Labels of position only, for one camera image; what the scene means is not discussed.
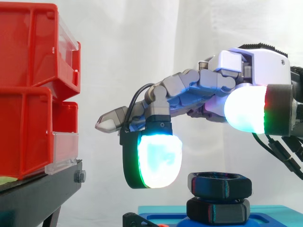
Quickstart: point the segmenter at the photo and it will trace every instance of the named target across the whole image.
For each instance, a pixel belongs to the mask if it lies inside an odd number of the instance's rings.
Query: metal bracket
[[[126,213],[122,217],[123,227],[159,227],[135,213]]]

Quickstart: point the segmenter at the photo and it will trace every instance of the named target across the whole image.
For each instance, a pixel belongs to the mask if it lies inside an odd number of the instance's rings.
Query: black wire
[[[298,139],[301,143],[303,143],[303,139],[300,139],[299,137],[297,137],[297,139]]]
[[[131,100],[131,103],[129,104],[129,107],[127,109],[127,112],[126,112],[126,115],[125,115],[125,121],[124,121],[124,124],[123,124],[123,130],[129,130],[129,119],[131,117],[131,113],[133,111],[133,108],[134,108],[134,105],[136,103],[136,100],[138,98],[138,96],[141,94],[141,92],[143,92],[145,89],[153,86],[154,84],[150,83],[150,84],[146,84],[144,85],[143,87],[141,87],[139,90],[137,90],[137,92],[135,93],[135,95],[133,96],[132,100]]]
[[[253,133],[252,135],[253,135],[253,137],[255,138],[255,140],[258,142],[258,144],[261,145],[261,147],[263,147],[263,148],[264,148],[265,150],[267,150],[270,154],[272,154],[273,156],[275,156],[276,158],[278,158],[278,156],[273,152],[273,150],[270,149],[268,146],[266,146],[265,143],[263,143],[263,142],[261,141],[261,139],[258,137],[257,134]]]
[[[270,142],[270,143],[272,143],[272,142],[274,142],[275,140],[273,139],[273,138],[271,138],[269,135],[265,135],[266,137],[267,137],[267,139],[268,139],[268,141]]]

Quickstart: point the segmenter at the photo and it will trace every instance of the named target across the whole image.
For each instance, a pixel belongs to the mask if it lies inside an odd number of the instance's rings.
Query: transparent plastic bin front
[[[53,175],[77,164],[78,134],[53,132],[53,163],[45,166],[45,173]]]
[[[59,52],[63,60],[72,67],[72,52],[79,50],[79,44],[59,17]]]

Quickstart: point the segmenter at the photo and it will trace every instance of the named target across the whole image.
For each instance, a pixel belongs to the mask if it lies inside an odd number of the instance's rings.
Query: robotic hand
[[[172,135],[170,120],[181,114],[227,121],[252,132],[261,146],[303,179],[300,166],[269,136],[284,136],[303,161],[297,138],[303,137],[301,76],[303,69],[290,67],[287,54],[274,47],[243,45],[200,61],[198,71],[185,70],[143,86],[128,108],[102,115],[95,127],[106,133],[120,131],[125,178],[132,188],[163,187],[177,177],[182,143]],[[146,88],[144,100],[136,103]],[[265,133],[270,147],[256,133]]]

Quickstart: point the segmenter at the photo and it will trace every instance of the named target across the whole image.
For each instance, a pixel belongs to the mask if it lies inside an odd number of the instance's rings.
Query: yellow object
[[[17,180],[17,178],[14,178],[14,177],[0,176],[0,185],[3,185],[3,184],[8,183],[8,182],[14,182],[16,180]]]

